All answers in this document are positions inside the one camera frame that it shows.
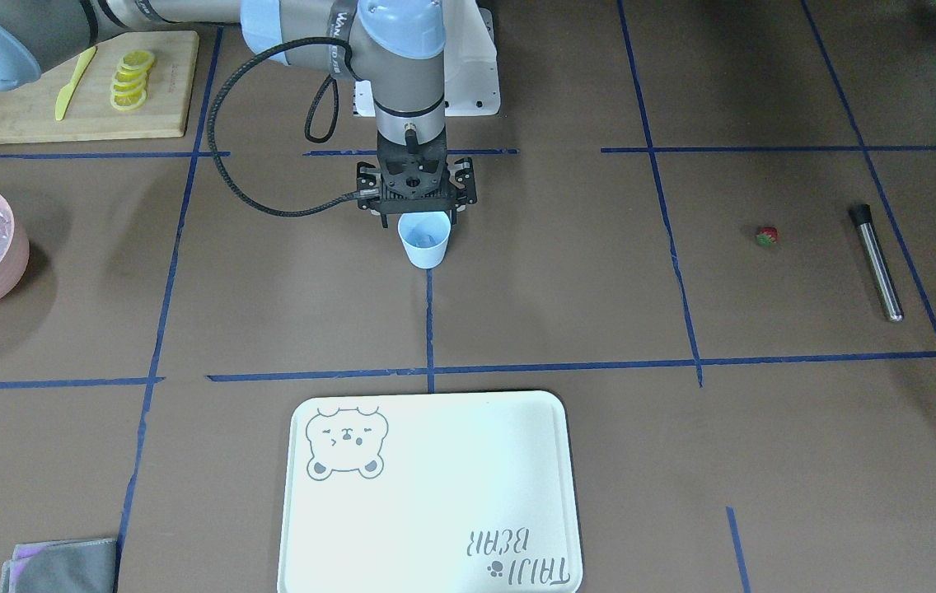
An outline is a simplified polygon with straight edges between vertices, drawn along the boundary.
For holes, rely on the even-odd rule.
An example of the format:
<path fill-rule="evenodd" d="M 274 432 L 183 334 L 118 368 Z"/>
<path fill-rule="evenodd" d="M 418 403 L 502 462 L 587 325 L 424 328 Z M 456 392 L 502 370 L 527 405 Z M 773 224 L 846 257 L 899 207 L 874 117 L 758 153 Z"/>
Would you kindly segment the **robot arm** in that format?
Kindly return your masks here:
<path fill-rule="evenodd" d="M 416 212 L 444 212 L 456 222 L 478 199 L 471 158 L 448 159 L 441 1 L 0 1 L 0 91 L 36 82 L 129 31 L 193 24 L 238 24 L 252 49 L 217 91 L 205 130 L 221 179 L 254 210 L 309 217 L 353 202 L 381 224 Z M 281 210 L 250 198 L 228 174 L 216 139 L 219 110 L 239 79 L 267 59 L 325 72 L 328 83 L 370 83 L 377 164 L 358 166 L 352 193 L 305 210 Z"/>

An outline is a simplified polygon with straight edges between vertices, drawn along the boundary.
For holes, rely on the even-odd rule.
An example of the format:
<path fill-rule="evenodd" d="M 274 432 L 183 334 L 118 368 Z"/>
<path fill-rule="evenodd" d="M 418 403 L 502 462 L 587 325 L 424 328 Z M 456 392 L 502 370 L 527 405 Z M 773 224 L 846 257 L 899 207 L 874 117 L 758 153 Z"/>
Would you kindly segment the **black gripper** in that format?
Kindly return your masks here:
<path fill-rule="evenodd" d="M 478 191 L 472 159 L 449 164 L 448 157 L 445 132 L 427 142 L 402 143 L 379 133 L 378 164 L 358 164 L 358 209 L 377 215 L 382 229 L 389 228 L 391 215 L 413 212 L 446 212 L 456 226 L 461 210 L 478 203 Z"/>

